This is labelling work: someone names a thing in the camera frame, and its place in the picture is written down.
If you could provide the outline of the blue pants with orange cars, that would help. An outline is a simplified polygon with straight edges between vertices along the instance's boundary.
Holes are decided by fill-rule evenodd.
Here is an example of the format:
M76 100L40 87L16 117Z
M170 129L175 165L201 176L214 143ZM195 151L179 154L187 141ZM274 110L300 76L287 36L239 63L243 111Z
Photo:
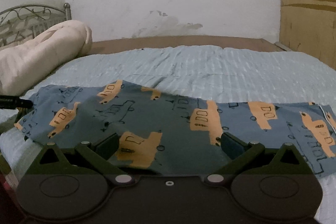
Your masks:
M335 114L309 103L231 102L160 92L123 80L102 87L49 85L15 127L32 141L72 148L110 135L116 166L160 174L210 173L229 162L225 132L268 148L293 143L317 177L335 173Z

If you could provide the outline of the brown mattress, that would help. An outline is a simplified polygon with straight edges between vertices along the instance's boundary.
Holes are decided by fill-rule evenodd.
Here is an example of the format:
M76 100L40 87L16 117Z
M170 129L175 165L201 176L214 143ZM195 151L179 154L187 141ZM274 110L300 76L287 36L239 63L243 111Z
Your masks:
M236 38L225 36L155 36L94 42L89 52L111 54L145 48L167 48L179 46L219 46L221 48L245 49L257 52L281 52L282 49L264 39Z

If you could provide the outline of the cream rolled blanket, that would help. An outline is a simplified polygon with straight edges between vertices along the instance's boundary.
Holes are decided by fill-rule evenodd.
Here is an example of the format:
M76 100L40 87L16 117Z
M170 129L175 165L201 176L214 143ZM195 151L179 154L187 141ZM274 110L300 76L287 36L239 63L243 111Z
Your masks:
M92 44L92 30L88 25L67 20L23 44L5 46L1 50L1 94L23 94L55 68L85 56Z

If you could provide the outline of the metal bed headboard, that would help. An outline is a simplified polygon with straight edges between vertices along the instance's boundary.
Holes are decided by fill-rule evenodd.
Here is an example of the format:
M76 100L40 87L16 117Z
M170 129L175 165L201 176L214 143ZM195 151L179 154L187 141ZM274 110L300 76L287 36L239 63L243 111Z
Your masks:
M5 9L1 11L1 47L33 39L50 27L71 19L69 3L62 8L27 4Z

